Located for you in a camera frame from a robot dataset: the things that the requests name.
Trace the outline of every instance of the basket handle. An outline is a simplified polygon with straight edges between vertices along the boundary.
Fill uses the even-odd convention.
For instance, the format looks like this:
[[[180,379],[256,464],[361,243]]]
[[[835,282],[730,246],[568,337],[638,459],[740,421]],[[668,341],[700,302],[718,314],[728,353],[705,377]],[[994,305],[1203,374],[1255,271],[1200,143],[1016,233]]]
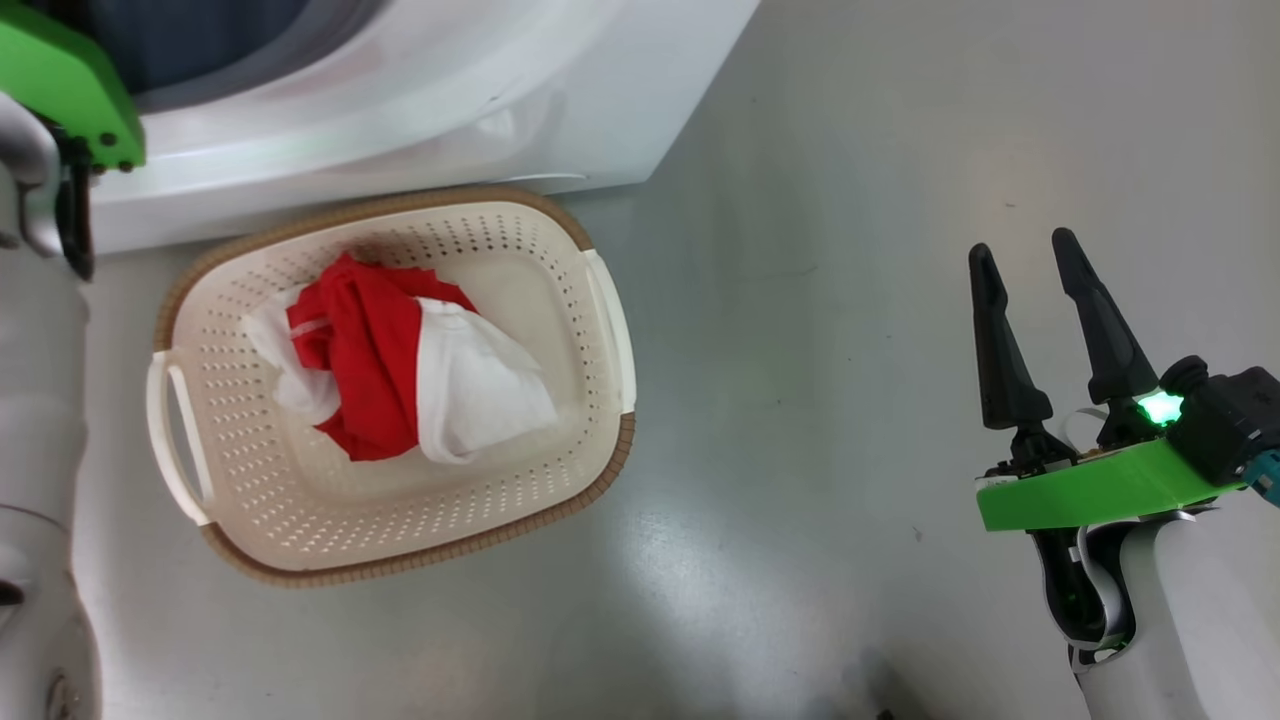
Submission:
[[[178,410],[182,414],[182,423],[187,430],[187,442],[191,446],[191,455],[195,460],[196,474],[200,477],[201,496],[196,496],[196,488],[187,479],[187,473],[178,461],[178,450],[173,445],[173,425],[169,423],[169,380],[178,397]],[[209,514],[205,512],[205,503],[212,495],[209,482],[209,464],[205,461],[205,450],[196,436],[196,416],[191,409],[191,396],[187,393],[187,379],[175,363],[172,354],[160,351],[151,356],[151,368],[147,370],[147,429],[151,432],[151,451],[155,452],[156,465],[160,466],[160,477],[164,478],[169,493],[173,495],[178,507],[191,518],[197,525],[210,523]]]
[[[622,375],[622,413],[634,413],[636,409],[636,361],[631,351],[631,333],[627,331],[627,316],[622,311],[622,299],[618,297],[618,288],[613,284],[613,275],[604,264],[600,254],[591,250],[582,252],[586,258],[586,266],[595,279],[600,295],[604,296],[604,311],[609,318],[609,333],[613,336],[613,347],[618,359],[618,368]]]

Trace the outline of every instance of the white cloth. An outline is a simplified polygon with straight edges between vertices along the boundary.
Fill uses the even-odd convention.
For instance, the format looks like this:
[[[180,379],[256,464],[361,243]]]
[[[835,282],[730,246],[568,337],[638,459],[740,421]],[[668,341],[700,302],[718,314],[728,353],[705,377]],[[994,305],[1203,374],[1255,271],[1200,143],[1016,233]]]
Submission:
[[[319,425],[342,398],[333,373],[303,368],[293,347],[287,310],[301,292],[273,295],[241,327],[259,356],[280,369],[275,401]],[[417,437],[428,459],[471,462],[492,445],[556,423],[541,368],[520,343],[461,305],[426,297],[417,302]]]
[[[293,347],[287,311],[298,301],[301,292],[302,286],[298,286],[268,297],[241,318],[241,329],[257,355],[280,369],[280,380],[273,395],[280,407],[297,413],[308,425],[319,425],[338,411],[342,397],[333,373],[303,368]]]
[[[524,347],[461,305],[417,304],[417,441],[428,457],[470,462],[485,447],[556,421],[541,368]]]

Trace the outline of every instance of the laundry basket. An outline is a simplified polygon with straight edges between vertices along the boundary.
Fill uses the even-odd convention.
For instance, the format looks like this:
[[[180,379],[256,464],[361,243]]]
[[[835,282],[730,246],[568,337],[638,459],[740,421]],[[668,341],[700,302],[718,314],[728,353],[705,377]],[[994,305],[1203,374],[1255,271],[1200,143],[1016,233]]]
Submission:
[[[352,462],[279,407],[278,370],[239,320],[342,252],[462,286],[539,361],[558,421],[468,465],[416,451]],[[634,406],[631,343],[604,261],[563,210],[508,188],[379,200],[209,252],[161,307],[147,378],[151,443],[178,506],[224,560],[288,587],[399,573],[577,512],[622,470]],[[195,479],[174,443],[179,419]]]

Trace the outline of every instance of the concrete floor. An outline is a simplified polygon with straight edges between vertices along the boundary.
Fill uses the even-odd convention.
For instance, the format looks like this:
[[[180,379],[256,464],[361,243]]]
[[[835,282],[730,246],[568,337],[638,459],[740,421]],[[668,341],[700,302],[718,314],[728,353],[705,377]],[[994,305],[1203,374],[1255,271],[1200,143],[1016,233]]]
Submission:
[[[1060,414],[1089,369],[1059,224],[1157,372],[1280,365],[1275,14],[765,3],[649,183],[562,199],[634,336],[625,474],[383,580],[278,591],[202,543],[142,410],[154,311],[201,249],[105,259],[74,552],[105,717],[1084,717],[1030,542],[974,507],[1009,437],[978,416],[965,254],[996,251]],[[1204,523],[1275,607],[1280,523],[1225,505]]]

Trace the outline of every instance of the red and white garment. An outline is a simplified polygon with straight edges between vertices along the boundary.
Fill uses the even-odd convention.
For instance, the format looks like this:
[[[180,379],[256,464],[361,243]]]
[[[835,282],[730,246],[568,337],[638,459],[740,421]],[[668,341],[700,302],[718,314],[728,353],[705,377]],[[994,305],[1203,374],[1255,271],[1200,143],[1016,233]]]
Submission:
[[[275,400],[352,460],[420,446],[463,464],[490,445],[550,425],[538,363],[434,270],[340,256],[315,283],[283,291],[242,320],[280,368]]]

